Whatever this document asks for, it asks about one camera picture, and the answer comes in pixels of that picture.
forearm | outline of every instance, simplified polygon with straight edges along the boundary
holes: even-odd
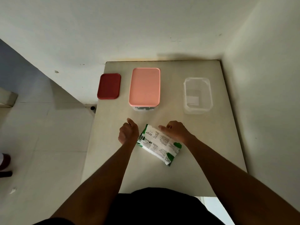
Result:
[[[76,225],[103,224],[118,194],[136,139],[126,141],[91,177],[82,183],[52,217]]]
[[[300,213],[291,205],[195,136],[184,143],[236,224],[300,222]]]

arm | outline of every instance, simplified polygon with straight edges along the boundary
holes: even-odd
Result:
[[[253,178],[171,121],[160,130],[190,150],[235,224],[300,224],[300,213]]]
[[[111,203],[118,194],[139,129],[131,120],[120,128],[122,146],[51,216],[72,221],[75,225],[104,224]]]

pink lid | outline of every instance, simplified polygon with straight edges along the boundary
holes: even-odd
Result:
[[[135,68],[132,71],[130,106],[155,107],[160,101],[160,69]]]

wet wipes package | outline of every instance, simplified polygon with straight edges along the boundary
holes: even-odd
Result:
[[[146,125],[137,144],[170,166],[182,145],[151,125]]]

table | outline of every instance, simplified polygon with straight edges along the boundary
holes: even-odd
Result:
[[[160,68],[160,104],[153,111],[134,111],[128,103],[131,74],[137,67]],[[119,149],[119,128],[126,118],[134,120],[140,132],[146,124],[157,128],[171,120],[181,121],[199,140],[246,171],[219,61],[107,62],[104,73],[119,73],[122,76],[120,96],[115,100],[98,101],[82,181]],[[214,106],[209,112],[201,115],[183,113],[183,82],[187,77],[210,80]],[[134,148],[120,193],[131,193],[146,187],[168,188],[191,196],[215,197],[203,171],[185,146],[170,167],[139,146]]]

